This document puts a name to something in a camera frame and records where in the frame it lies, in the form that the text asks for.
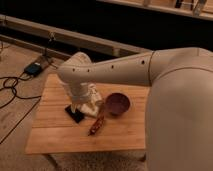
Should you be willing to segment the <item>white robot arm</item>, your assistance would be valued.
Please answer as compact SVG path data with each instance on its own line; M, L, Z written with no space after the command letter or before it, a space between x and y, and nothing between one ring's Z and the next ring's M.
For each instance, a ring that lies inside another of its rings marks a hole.
M148 86L148 171L213 171L213 52L177 48L97 63L78 52L58 76L76 104L89 101L91 83Z

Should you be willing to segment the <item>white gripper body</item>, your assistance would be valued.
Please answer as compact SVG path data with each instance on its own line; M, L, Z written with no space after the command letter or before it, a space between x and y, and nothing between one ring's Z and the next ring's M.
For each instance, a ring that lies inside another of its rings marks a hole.
M74 103L86 103L91 99L88 83L75 83L69 86L71 100Z

